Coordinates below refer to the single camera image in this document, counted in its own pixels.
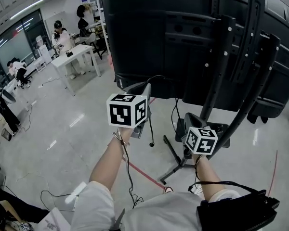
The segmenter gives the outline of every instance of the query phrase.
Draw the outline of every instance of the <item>sneaker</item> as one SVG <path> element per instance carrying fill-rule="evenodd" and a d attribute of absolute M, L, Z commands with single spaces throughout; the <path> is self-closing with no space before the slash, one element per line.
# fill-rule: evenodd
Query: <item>sneaker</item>
<path fill-rule="evenodd" d="M 165 187 L 164 193 L 172 193 L 173 189 L 171 187 Z"/>
<path fill-rule="evenodd" d="M 14 137 L 14 136 L 16 135 L 17 132 L 18 132 L 18 129 L 17 129 L 16 132 L 13 132 L 13 133 L 12 133 L 12 136 Z"/>

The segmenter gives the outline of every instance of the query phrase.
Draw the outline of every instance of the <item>glossy floor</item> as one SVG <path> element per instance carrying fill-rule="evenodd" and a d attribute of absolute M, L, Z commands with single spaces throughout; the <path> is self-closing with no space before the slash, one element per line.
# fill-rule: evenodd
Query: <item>glossy floor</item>
<path fill-rule="evenodd" d="M 33 76 L 32 85 L 24 90 L 32 106 L 31 126 L 10 142 L 1 139 L 0 165 L 7 175 L 6 184 L 24 201 L 43 207 L 42 190 L 55 195 L 77 193 L 88 182 L 90 172 L 112 137 L 113 127 L 107 122 L 106 100 L 119 92 L 113 82 L 114 74 L 106 58 L 98 60 L 102 76 L 77 77 L 84 87 L 71 96 L 56 78 L 51 66 Z M 171 111 L 174 100 L 156 99 L 151 104 L 155 146 L 149 147 L 151 134 L 146 125 L 141 139 L 132 139 L 129 147 L 131 162 L 151 178 L 158 179 L 175 165 L 174 158 L 163 142 L 167 135 L 175 150 L 182 155 L 182 146 L 174 141 Z M 29 113 L 20 105 L 11 105 L 20 114 L 23 127 L 28 128 Z M 200 114 L 201 107 L 179 102 L 181 116 L 186 112 Z M 235 113 L 214 109 L 209 121 L 230 124 Z M 276 119 L 265 125 L 260 119 L 256 124 L 244 120 L 231 138 L 231 147 L 220 150 L 211 160 L 223 180 L 232 180 L 255 189 L 269 190 L 278 151 L 276 174 L 271 196 L 280 200 L 275 221 L 265 230 L 289 230 L 289 103 Z M 162 189 L 131 168 L 134 192 L 150 199 L 162 193 Z M 192 169 L 181 169 L 167 183 L 175 191 L 187 191 L 194 181 Z M 128 193 L 129 180 L 122 162 L 113 187 L 116 213 L 132 206 Z M 54 204 L 61 210 L 73 208 L 73 197 L 52 198 L 47 192 L 42 199 L 48 208 Z M 72 212 L 64 212 L 71 221 Z"/>

